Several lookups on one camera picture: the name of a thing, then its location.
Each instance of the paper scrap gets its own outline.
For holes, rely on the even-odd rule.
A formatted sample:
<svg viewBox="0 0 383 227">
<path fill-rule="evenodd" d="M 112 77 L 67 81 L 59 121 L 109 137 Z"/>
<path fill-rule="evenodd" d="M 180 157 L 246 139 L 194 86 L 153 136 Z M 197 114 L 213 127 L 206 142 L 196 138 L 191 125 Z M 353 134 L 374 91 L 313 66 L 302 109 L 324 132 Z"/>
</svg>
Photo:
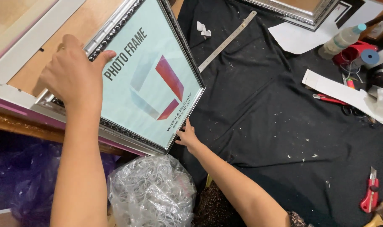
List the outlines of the paper scrap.
<svg viewBox="0 0 383 227">
<path fill-rule="evenodd" d="M 306 70 L 302 83 L 320 93 L 331 96 L 356 107 L 365 114 L 383 124 L 383 116 L 376 111 L 377 100 L 364 90 L 355 90 L 343 84 L 327 79 L 311 70 Z"/>
<path fill-rule="evenodd" d="M 342 9 L 343 7 L 336 7 L 319 26 L 316 32 L 309 31 L 288 22 L 269 28 L 269 32 L 285 51 L 302 54 L 320 44 L 324 44 L 343 28 L 349 28 L 374 19 L 382 12 L 383 3 L 365 0 L 364 5 L 338 29 L 335 19 L 342 13 L 340 12 Z"/>
<path fill-rule="evenodd" d="M 197 22 L 197 30 L 199 30 L 204 36 L 211 36 L 211 31 L 209 29 L 206 30 L 206 26 L 199 21 Z"/>
</svg>

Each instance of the debris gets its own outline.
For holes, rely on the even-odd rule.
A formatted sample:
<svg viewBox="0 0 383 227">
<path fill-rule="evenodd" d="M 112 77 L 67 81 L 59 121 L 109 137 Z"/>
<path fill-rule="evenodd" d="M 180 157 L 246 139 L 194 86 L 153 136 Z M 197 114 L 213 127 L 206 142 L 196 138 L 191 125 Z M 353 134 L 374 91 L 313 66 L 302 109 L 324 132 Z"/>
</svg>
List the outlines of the debris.
<svg viewBox="0 0 383 227">
<path fill-rule="evenodd" d="M 209 29 L 206 30 L 206 26 L 199 21 L 197 22 L 197 30 L 199 30 L 204 36 L 211 36 L 211 31 Z"/>
</svg>

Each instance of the bottle cap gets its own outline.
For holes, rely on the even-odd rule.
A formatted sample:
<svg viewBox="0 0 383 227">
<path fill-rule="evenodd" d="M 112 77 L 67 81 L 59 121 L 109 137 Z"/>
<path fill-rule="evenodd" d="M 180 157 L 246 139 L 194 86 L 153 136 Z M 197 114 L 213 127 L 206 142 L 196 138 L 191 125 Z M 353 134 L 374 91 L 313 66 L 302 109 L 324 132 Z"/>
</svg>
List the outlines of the bottle cap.
<svg viewBox="0 0 383 227">
<path fill-rule="evenodd" d="M 354 34 L 360 34 L 366 28 L 367 28 L 367 26 L 365 24 L 359 24 L 359 25 L 353 27 L 353 33 Z"/>
</svg>

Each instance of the red graphic shape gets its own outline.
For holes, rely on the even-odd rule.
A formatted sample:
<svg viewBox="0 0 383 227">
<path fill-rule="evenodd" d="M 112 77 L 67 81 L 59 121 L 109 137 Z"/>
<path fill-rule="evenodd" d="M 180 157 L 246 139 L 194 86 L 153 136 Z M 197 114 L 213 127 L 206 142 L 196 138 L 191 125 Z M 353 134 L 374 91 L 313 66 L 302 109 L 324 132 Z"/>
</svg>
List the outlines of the red graphic shape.
<svg viewBox="0 0 383 227">
<path fill-rule="evenodd" d="M 162 112 L 161 116 L 158 117 L 157 121 L 167 119 L 177 106 L 179 106 L 179 103 L 176 101 L 176 99 L 173 99 L 168 107 Z"/>
<path fill-rule="evenodd" d="M 176 76 L 172 67 L 170 67 L 168 61 L 162 55 L 158 64 L 155 67 L 155 70 L 161 75 L 162 79 L 168 84 L 173 93 L 182 101 L 183 97 L 183 84 L 180 82 L 179 78 Z"/>
</svg>

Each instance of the sleeve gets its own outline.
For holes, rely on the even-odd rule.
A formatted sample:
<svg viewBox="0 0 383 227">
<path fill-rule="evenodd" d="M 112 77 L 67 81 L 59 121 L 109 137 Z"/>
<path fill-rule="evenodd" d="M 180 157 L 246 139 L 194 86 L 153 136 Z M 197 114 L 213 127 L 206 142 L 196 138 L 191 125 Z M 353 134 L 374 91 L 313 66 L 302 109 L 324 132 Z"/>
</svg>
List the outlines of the sleeve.
<svg viewBox="0 0 383 227">
<path fill-rule="evenodd" d="M 291 227 L 313 227 L 311 224 L 306 224 L 304 219 L 294 211 L 287 211 L 287 213 L 290 217 Z"/>
</svg>

